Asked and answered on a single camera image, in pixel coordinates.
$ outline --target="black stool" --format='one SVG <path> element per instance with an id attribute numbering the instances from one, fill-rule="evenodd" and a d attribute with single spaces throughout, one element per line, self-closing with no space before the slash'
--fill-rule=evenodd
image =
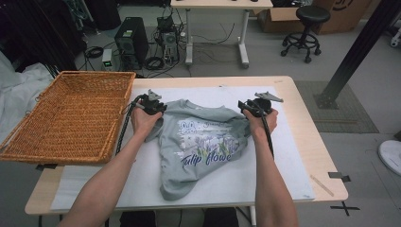
<path id="1" fill-rule="evenodd" d="M 281 51 L 281 56 L 285 57 L 285 55 L 288 53 L 289 48 L 295 46 L 298 49 L 307 50 L 305 62 L 310 63 L 312 61 L 312 59 L 310 59 L 309 57 L 310 49 L 316 47 L 315 55 L 320 55 L 322 51 L 320 50 L 321 46 L 319 45 L 318 39 L 316 39 L 315 36 L 309 34 L 309 30 L 313 25 L 328 21 L 330 19 L 330 12 L 328 12 L 326 9 L 315 6 L 305 6 L 299 7 L 296 11 L 296 15 L 305 26 L 304 32 L 294 32 L 287 35 L 287 37 L 283 40 L 283 46 L 286 46 L 287 48 Z"/>

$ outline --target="black cable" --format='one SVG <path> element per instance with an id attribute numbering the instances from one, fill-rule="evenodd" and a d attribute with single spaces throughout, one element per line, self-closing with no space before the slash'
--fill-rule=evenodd
<path id="1" fill-rule="evenodd" d="M 218 40 L 225 40 L 225 39 L 227 38 L 227 34 L 226 34 L 226 36 L 225 36 L 223 39 L 214 39 L 214 40 L 209 39 L 209 38 L 206 38 L 206 37 L 201 36 L 201 35 L 192 35 L 192 36 L 194 36 L 194 37 L 199 37 L 199 38 L 203 38 L 204 40 L 210 41 L 210 42 L 207 43 L 207 44 L 216 44 L 216 43 L 211 43 L 211 42 L 213 42 L 213 41 L 218 41 Z"/>
<path id="2" fill-rule="evenodd" d="M 85 59 L 85 63 L 78 70 L 80 70 L 81 68 L 83 68 L 83 66 L 86 65 L 86 58 L 84 57 L 84 59 Z"/>
<path id="3" fill-rule="evenodd" d="M 178 48 L 178 42 L 179 42 L 179 40 L 177 39 L 177 35 L 176 35 L 176 40 L 177 40 L 177 42 L 176 42 L 176 49 L 177 49 L 177 62 L 180 62 L 180 49 Z"/>
<path id="4" fill-rule="evenodd" d="M 160 70 L 165 67 L 165 62 L 159 57 L 150 57 L 145 60 L 144 64 L 145 68 L 148 70 Z"/>
<path id="5" fill-rule="evenodd" d="M 274 159 L 273 143 L 271 141 L 269 125 L 268 125 L 268 122 L 266 122 L 265 111 L 255 101 L 252 101 L 252 100 L 248 100 L 248 101 L 250 101 L 255 107 L 257 107 L 259 109 L 259 112 L 260 112 L 261 118 L 262 118 L 262 123 L 265 128 L 265 133 L 266 133 L 266 136 L 268 137 L 270 152 Z"/>
<path id="6" fill-rule="evenodd" d="M 178 35 L 181 37 L 181 32 L 183 31 L 183 20 L 181 19 L 181 15 L 177 9 L 176 9 L 176 11 L 177 11 L 178 18 L 180 18 L 180 22 L 181 22 L 180 26 L 178 28 Z"/>
<path id="7" fill-rule="evenodd" d="M 185 50 L 185 48 L 183 48 L 180 44 L 178 44 L 178 46 L 180 47 L 181 50 Z"/>
<path id="8" fill-rule="evenodd" d="M 206 50 L 203 50 L 203 51 L 200 51 L 200 50 L 197 50 L 197 52 L 200 52 L 201 54 L 203 54 L 203 55 L 205 55 L 205 56 L 207 56 L 207 57 L 209 57 L 209 59 L 211 59 L 212 61 L 216 61 L 216 62 L 222 62 L 222 63 L 225 63 L 225 62 L 233 62 L 233 61 L 238 61 L 238 59 L 235 59 L 235 60 L 227 60 L 227 61 L 221 61 L 221 60 L 217 60 L 215 57 L 214 57 L 214 52 L 211 50 L 211 52 L 212 52 L 212 55 L 210 55 L 210 54 L 208 54 L 208 53 L 206 53 Z"/>
<path id="9" fill-rule="evenodd" d="M 163 71 L 163 72 L 160 72 L 160 73 L 158 73 L 158 74 L 156 74 L 155 76 L 152 76 L 152 77 L 149 77 L 149 76 L 148 76 L 148 78 L 149 78 L 149 79 L 156 78 L 157 76 L 162 75 L 163 73 L 166 73 L 166 72 L 170 71 L 171 69 L 173 69 L 178 63 L 179 63 L 179 61 L 177 61 L 177 63 L 175 63 L 173 66 L 171 66 L 171 67 L 168 68 L 167 70 L 165 70 L 165 71 Z"/>
<path id="10" fill-rule="evenodd" d="M 116 50 L 114 50 L 114 51 L 113 51 L 113 56 L 120 56 L 120 54 L 119 54 L 119 53 L 118 53 L 118 54 L 115 54 L 115 52 L 117 52 L 117 51 L 119 52 L 119 50 L 118 50 L 118 49 L 116 49 Z"/>
<path id="11" fill-rule="evenodd" d="M 180 210 L 180 222 L 178 223 L 178 227 L 181 226 L 181 221 L 183 220 L 183 209 Z"/>
<path id="12" fill-rule="evenodd" d="M 151 33 L 151 37 L 154 37 L 154 33 L 156 33 L 158 31 L 158 28 L 155 27 L 153 32 Z"/>
<path id="13" fill-rule="evenodd" d="M 228 34 L 227 38 L 225 40 L 223 40 L 223 41 L 220 41 L 220 42 L 216 43 L 216 44 L 222 44 L 222 43 L 226 42 L 228 39 L 230 39 L 231 33 L 233 33 L 233 30 L 234 30 L 234 26 L 235 26 L 235 23 L 233 23 L 233 27 L 231 27 L 231 31 Z"/>
<path id="14" fill-rule="evenodd" d="M 118 138 L 117 149 L 116 149 L 115 155 L 117 155 L 121 150 L 121 144 L 122 144 L 123 139 L 124 139 L 124 134 L 125 134 L 125 131 L 127 129 L 128 122 L 130 121 L 131 113 L 133 111 L 133 108 L 135 107 L 135 103 L 137 103 L 139 101 L 139 99 L 141 99 L 141 98 L 143 98 L 143 96 L 138 96 L 136 99 L 134 99 L 133 102 L 131 102 L 125 108 L 125 110 L 126 109 L 128 109 L 128 110 L 125 113 L 123 112 L 123 114 L 126 114 L 126 117 L 124 119 L 124 124 L 123 124 L 123 128 L 121 130 L 121 133 L 120 133 L 120 137 Z"/>
<path id="15" fill-rule="evenodd" d="M 91 46 L 85 50 L 85 58 L 97 59 L 103 55 L 103 48 L 100 46 Z"/>
<path id="16" fill-rule="evenodd" d="M 103 46 L 103 49 L 106 48 L 106 46 L 111 45 L 111 44 L 115 44 L 115 42 L 111 42 L 111 43 L 109 43 L 109 44 L 105 44 L 105 45 Z"/>
<path id="17" fill-rule="evenodd" d="M 88 59 L 88 62 L 89 62 L 89 64 L 91 65 L 92 70 L 95 71 L 95 68 L 94 68 L 94 66 L 92 65 L 92 63 L 91 63 L 91 61 L 90 61 L 89 59 Z"/>
<path id="18" fill-rule="evenodd" d="M 149 73 L 147 76 L 147 79 L 152 79 L 153 77 L 150 77 L 150 75 L 153 75 L 153 74 L 157 74 L 157 72 Z M 171 74 L 168 74 L 166 72 L 162 72 L 161 74 L 166 74 L 166 75 L 170 76 L 171 78 L 174 78 Z"/>

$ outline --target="computer tower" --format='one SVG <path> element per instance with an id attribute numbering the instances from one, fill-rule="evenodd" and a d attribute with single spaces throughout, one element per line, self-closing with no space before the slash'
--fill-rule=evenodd
<path id="1" fill-rule="evenodd" d="M 114 39 L 121 59 L 132 60 L 134 69 L 141 69 L 148 54 L 144 20 L 141 17 L 126 17 Z"/>

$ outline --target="desk leg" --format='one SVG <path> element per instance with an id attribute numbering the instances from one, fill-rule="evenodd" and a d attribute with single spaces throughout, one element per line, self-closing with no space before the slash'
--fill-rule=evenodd
<path id="1" fill-rule="evenodd" d="M 190 12 L 191 9 L 186 9 L 186 65 L 192 64 L 192 56 L 193 56 L 193 48 L 194 44 L 192 41 L 192 32 L 191 32 L 191 20 L 190 20 Z"/>
<path id="2" fill-rule="evenodd" d="M 256 209 L 254 206 L 250 206 L 250 213 L 251 213 L 251 225 L 252 227 L 256 226 Z"/>
<path id="3" fill-rule="evenodd" d="M 238 37 L 238 40 L 239 40 L 239 44 L 238 44 L 239 53 L 241 54 L 242 65 L 244 66 L 244 68 L 249 68 L 249 66 L 250 66 L 250 61 L 248 60 L 247 49 L 245 47 L 245 34 L 247 32 L 249 16 L 250 16 L 250 11 L 248 9 L 245 9 L 245 11 L 244 11 L 244 21 L 243 21 L 243 24 L 242 24 L 241 37 Z"/>

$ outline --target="cardboard box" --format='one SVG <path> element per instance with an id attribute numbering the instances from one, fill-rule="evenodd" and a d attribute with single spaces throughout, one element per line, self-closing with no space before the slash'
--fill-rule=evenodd
<path id="1" fill-rule="evenodd" d="M 316 34 L 329 34 L 353 30 L 372 0 L 314 0 L 314 6 L 330 11 L 330 20 L 312 27 Z"/>
<path id="2" fill-rule="evenodd" d="M 295 14 L 297 8 L 272 8 L 257 14 L 257 21 L 264 32 L 303 31 L 304 25 Z"/>

